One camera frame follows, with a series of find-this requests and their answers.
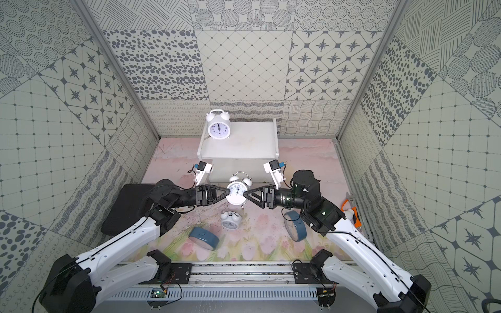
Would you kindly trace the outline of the white twin-bell alarm clock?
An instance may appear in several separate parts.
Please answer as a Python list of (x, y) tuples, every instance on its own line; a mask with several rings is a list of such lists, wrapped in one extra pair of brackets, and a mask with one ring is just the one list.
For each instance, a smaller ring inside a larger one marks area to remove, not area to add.
[(247, 172), (237, 171), (229, 178), (229, 182), (226, 200), (233, 206), (242, 206), (247, 202), (244, 193), (253, 185), (252, 179)]
[(216, 140), (224, 140), (230, 136), (230, 115), (222, 109), (215, 109), (206, 114), (207, 133)]
[(220, 214), (222, 227), (227, 230), (236, 230), (239, 228), (242, 217), (235, 211), (224, 211)]

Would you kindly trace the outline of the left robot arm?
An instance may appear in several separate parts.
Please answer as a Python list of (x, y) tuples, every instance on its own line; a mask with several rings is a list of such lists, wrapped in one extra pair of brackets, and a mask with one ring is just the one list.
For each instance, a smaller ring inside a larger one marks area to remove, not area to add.
[(176, 280), (172, 260), (160, 250), (127, 266), (119, 266), (132, 252), (169, 232), (182, 207), (205, 207), (226, 198), (230, 191), (216, 185), (182, 189), (169, 179), (159, 181), (142, 200), (143, 213), (132, 226), (107, 242), (71, 257), (58, 258), (34, 303), (47, 312), (91, 312), (109, 297), (136, 284), (152, 282), (165, 287)]

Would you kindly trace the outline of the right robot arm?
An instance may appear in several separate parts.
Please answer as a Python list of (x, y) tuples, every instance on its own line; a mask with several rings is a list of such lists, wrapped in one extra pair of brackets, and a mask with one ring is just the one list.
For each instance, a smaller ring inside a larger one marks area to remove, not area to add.
[(323, 276), (364, 299), (377, 312), (425, 312), (431, 283), (422, 275), (411, 275), (379, 251), (320, 191), (320, 181), (310, 170), (293, 174), (289, 189), (273, 185), (244, 192), (244, 197), (262, 209), (298, 209), (300, 219), (312, 231), (334, 242), (356, 262), (359, 269), (345, 265), (327, 250), (311, 260)]

